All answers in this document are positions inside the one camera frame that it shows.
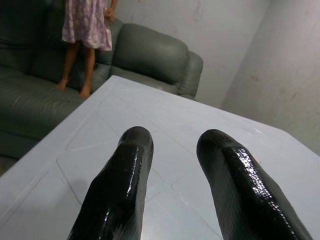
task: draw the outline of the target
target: child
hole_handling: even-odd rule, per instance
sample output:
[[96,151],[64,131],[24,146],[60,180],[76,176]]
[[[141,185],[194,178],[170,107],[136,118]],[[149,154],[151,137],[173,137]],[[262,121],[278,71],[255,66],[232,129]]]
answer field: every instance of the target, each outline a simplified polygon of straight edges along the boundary
[[75,62],[80,43],[85,46],[85,76],[80,96],[90,96],[92,75],[95,66],[95,49],[112,50],[111,31],[105,18],[113,22],[117,0],[112,0],[110,8],[104,8],[106,0],[66,0],[62,39],[70,43],[66,52],[62,80],[57,89],[65,90],[70,71]]

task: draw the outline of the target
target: table top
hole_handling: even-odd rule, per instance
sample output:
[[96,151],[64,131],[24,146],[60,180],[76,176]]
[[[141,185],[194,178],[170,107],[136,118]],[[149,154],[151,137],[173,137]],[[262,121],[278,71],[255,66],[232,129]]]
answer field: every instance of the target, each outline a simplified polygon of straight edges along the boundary
[[282,130],[116,76],[0,178],[1,239],[66,239],[91,181],[133,126],[154,141],[142,240],[222,239],[196,156],[208,129],[247,147],[320,239],[319,156]]

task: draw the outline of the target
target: floral dress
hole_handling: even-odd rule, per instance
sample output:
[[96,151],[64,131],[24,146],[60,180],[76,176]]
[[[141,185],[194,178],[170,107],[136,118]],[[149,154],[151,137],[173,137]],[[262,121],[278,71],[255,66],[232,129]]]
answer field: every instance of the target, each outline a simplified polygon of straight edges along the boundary
[[101,51],[112,50],[111,30],[105,20],[105,0],[66,0],[62,39],[81,41]]

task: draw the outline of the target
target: sofa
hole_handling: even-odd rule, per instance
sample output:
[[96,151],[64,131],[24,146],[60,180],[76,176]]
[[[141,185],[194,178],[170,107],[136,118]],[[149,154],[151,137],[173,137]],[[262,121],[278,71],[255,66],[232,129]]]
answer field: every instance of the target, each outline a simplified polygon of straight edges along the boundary
[[[65,92],[55,88],[68,45],[61,40],[64,0],[0,2],[0,155],[19,159],[83,101],[80,49]],[[112,51],[96,51],[92,92],[120,76],[194,99],[203,60],[182,41],[116,20]]]

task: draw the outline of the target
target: white wall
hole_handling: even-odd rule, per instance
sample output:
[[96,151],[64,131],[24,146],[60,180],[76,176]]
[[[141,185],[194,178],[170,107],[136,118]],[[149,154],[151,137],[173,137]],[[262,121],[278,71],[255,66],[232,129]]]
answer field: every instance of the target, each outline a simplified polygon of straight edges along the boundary
[[184,41],[204,60],[196,99],[220,107],[269,0],[119,0],[117,17]]
[[272,2],[223,109],[281,128],[320,155],[320,1]]

